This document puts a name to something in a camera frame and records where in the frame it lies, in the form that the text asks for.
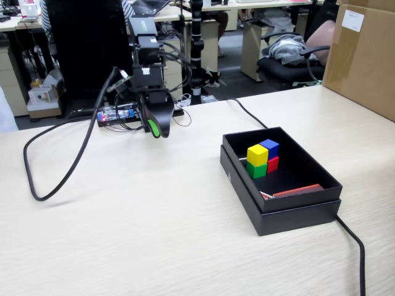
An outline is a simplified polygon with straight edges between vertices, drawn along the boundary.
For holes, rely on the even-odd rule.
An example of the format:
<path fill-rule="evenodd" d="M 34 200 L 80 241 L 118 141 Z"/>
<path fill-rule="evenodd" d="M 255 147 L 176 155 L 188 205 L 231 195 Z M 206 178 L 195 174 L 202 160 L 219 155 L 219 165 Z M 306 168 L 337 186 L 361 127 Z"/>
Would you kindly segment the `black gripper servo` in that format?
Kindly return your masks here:
<path fill-rule="evenodd" d="M 168 102 L 168 91 L 158 67 L 139 67 L 133 71 L 132 88 L 144 106 L 144 120 L 157 139 L 168 138 L 174 106 Z"/>

